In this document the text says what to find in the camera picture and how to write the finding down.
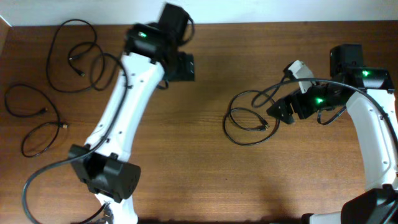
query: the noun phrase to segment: white robotic arm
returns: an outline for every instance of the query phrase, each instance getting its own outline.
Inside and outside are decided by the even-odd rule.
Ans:
[[[97,149],[96,153],[106,157],[115,154],[118,155],[117,160],[128,162],[138,124],[152,92],[164,76],[164,69],[159,62],[151,63],[149,57],[135,53],[123,55],[121,61],[127,71],[126,75],[129,75],[129,90],[114,128],[106,143]],[[105,112],[85,144],[94,145],[108,128],[106,125],[109,124],[124,91],[125,79],[123,75],[124,72],[120,71]],[[115,202],[112,197],[105,194],[96,194],[96,197],[102,205],[108,204],[114,224],[137,223],[138,217],[134,212],[132,196],[123,199],[120,203]]]
[[[366,193],[347,202],[341,212],[306,214],[302,217],[301,223],[389,223],[398,210],[396,148],[398,123],[393,94],[394,86],[387,70],[368,68],[363,65],[360,45],[345,44],[335,47],[331,50],[330,56],[332,81],[365,91],[367,96],[358,91],[353,92],[347,87],[343,88],[342,85],[333,84],[333,82],[320,85],[296,80],[300,83],[300,89],[279,99],[267,112],[291,124],[293,110],[290,105],[298,113],[300,119],[306,119],[317,110],[328,110],[336,105],[345,105],[358,134],[364,162]],[[300,61],[290,64],[284,72],[291,79],[314,79],[312,72]]]
[[[121,57],[124,69],[118,75],[106,109],[85,146],[73,145],[70,149],[69,157],[76,158],[103,142],[90,155],[72,162],[72,167],[101,202],[101,208],[106,209],[104,219],[109,224],[138,221],[132,193],[141,169],[128,161],[150,96],[162,80],[166,80],[168,87],[169,80],[194,79],[193,56],[177,51],[178,46],[187,43],[182,37],[188,21],[192,23],[193,33],[189,15],[181,7],[166,4],[158,23],[135,24],[128,31]]]

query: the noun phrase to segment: wood grain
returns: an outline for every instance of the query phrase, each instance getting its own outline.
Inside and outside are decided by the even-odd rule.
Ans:
[[[129,26],[97,26],[104,51],[118,54]],[[35,170],[67,157],[71,144],[83,144],[97,124],[112,89],[81,94],[53,91],[45,79],[45,61],[56,27],[13,27],[0,59],[2,93],[12,83],[30,83],[49,94],[62,120],[54,147],[40,157],[21,156],[21,139],[33,127],[55,119],[53,111],[18,119],[0,104],[0,220],[28,223],[21,206],[24,182]],[[221,119],[229,100],[247,89],[263,89],[280,80],[283,68],[303,60],[316,77],[328,78],[329,50],[361,43],[366,65],[384,67],[397,86],[398,22],[296,22],[197,25],[197,34],[182,50],[195,56],[196,82],[171,83],[156,90],[135,136],[130,162],[142,169],[134,192],[140,218],[190,221],[273,220],[303,213],[340,210],[364,192],[364,169],[353,123],[344,114],[330,126],[316,117],[281,124],[268,142],[236,146],[224,136]],[[67,52],[93,38],[87,27],[64,28],[57,39],[50,72],[57,86],[88,84],[67,66]],[[91,56],[76,62],[83,71]],[[282,89],[281,97],[296,86]],[[21,113],[46,102],[29,91],[15,91],[11,106]],[[249,106],[249,97],[237,102]],[[240,120],[256,119],[241,114]],[[241,141],[263,134],[228,126]],[[28,147],[48,141],[53,129],[37,133]],[[69,223],[91,215],[99,203],[79,183],[70,166],[46,172],[28,193],[29,207],[44,223]]]
[[[0,56],[2,52],[2,48],[4,47],[4,43],[6,42],[7,39],[7,33],[9,30],[8,24],[4,22],[3,19],[0,18]]]

